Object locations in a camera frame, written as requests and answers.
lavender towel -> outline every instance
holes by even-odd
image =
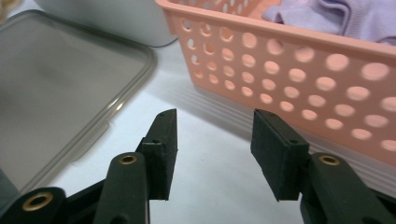
[[[268,21],[396,45],[396,0],[283,0]]]

gray lid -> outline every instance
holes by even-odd
[[[39,11],[11,18],[0,27],[0,177],[37,187],[88,149],[155,64],[147,47]]]

